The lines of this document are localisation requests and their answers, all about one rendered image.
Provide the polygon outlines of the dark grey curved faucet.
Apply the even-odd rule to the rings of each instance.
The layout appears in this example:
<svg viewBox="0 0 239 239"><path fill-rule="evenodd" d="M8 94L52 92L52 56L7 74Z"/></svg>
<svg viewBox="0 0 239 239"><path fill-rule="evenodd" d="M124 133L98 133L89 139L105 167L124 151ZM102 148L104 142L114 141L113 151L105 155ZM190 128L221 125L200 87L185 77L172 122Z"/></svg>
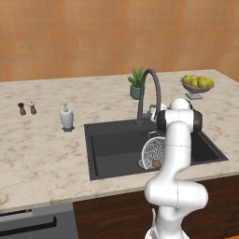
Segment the dark grey curved faucet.
<svg viewBox="0 0 239 239"><path fill-rule="evenodd" d="M137 110L137 118L136 118L136 125L141 126L143 123L143 102L144 102L144 94L145 94L145 83L146 83L146 78L147 75L151 74L154 85L155 85L155 90L156 90L156 114L155 114L155 119L157 119L158 114L161 111L161 102L162 102L162 97L161 97L161 86L160 86L160 81L152 69L147 69L143 76L142 76L142 84L140 88L140 97L139 97L139 102L138 102L138 110Z"/></svg>

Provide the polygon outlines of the white mesh colander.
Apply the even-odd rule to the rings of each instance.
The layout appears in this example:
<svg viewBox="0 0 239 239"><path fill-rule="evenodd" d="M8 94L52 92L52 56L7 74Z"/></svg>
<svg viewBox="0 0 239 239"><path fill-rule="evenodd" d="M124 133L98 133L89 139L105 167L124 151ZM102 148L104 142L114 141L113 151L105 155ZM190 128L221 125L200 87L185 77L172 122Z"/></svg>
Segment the white mesh colander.
<svg viewBox="0 0 239 239"><path fill-rule="evenodd" d="M145 170L159 169L153 167L153 161L163 163L165 138L157 131L148 133L148 141L144 144L139 165Z"/></svg>

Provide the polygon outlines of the dark grey sink basin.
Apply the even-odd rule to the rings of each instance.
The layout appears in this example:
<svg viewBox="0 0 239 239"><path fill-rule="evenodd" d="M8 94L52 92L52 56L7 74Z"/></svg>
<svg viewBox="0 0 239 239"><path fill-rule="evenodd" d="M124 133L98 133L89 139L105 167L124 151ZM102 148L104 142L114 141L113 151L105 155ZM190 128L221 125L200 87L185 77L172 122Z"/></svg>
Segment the dark grey sink basin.
<svg viewBox="0 0 239 239"><path fill-rule="evenodd" d="M149 138L165 136L145 119L138 127L134 119L85 124L90 180L147 173L139 165Z"/></svg>

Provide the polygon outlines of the green potted plant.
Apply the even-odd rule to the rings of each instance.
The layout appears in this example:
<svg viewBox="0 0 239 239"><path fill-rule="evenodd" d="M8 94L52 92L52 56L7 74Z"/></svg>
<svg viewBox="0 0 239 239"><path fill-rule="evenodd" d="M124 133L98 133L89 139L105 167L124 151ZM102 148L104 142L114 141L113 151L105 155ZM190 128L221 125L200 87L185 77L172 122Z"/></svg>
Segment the green potted plant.
<svg viewBox="0 0 239 239"><path fill-rule="evenodd" d="M142 84L143 68L139 71L133 69L133 74L128 76L128 81L131 83L130 95L134 100L138 100L140 97L140 88Z"/></svg>

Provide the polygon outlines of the grey fruit bowl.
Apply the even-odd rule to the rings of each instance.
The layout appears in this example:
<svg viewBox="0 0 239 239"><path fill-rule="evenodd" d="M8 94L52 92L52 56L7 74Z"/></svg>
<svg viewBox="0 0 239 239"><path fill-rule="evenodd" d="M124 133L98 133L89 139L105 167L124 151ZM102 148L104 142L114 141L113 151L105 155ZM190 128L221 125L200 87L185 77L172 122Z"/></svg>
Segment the grey fruit bowl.
<svg viewBox="0 0 239 239"><path fill-rule="evenodd" d="M191 100L202 99L202 93L208 92L215 87L212 85L210 88L193 88L190 85L184 84L183 79L180 79L182 86L187 90L185 95Z"/></svg>

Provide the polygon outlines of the white soap dispenser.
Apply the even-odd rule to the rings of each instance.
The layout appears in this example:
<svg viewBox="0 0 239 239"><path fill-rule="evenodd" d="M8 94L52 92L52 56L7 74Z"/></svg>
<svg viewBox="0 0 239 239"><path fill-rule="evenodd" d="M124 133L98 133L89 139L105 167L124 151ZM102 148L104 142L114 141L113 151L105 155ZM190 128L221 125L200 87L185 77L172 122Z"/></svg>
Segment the white soap dispenser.
<svg viewBox="0 0 239 239"><path fill-rule="evenodd" d="M60 112L60 120L65 131L72 131L74 129L74 114L67 104L63 105L63 109Z"/></svg>

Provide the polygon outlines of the dark brown cupboard door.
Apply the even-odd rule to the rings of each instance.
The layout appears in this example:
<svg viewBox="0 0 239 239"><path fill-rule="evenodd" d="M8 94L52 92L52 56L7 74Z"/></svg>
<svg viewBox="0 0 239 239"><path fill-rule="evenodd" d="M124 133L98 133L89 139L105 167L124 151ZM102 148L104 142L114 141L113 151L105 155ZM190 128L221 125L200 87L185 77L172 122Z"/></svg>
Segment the dark brown cupboard door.
<svg viewBox="0 0 239 239"><path fill-rule="evenodd" d="M152 208L143 191L74 202L78 239L144 239Z"/></svg>
<svg viewBox="0 0 239 239"><path fill-rule="evenodd" d="M204 209L182 223L190 239L224 239L239 235L239 175L201 181L208 191Z"/></svg>

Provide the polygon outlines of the grey dishwasher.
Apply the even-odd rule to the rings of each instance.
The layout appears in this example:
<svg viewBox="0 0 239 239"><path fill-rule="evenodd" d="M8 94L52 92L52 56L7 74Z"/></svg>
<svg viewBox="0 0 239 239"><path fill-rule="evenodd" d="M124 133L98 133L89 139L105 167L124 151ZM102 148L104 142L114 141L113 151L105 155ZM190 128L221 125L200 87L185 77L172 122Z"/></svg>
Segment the grey dishwasher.
<svg viewBox="0 0 239 239"><path fill-rule="evenodd" d="M77 224L72 203L56 204L0 214L0 231L51 222L57 226L34 232L24 232L0 239L78 239Z"/></svg>

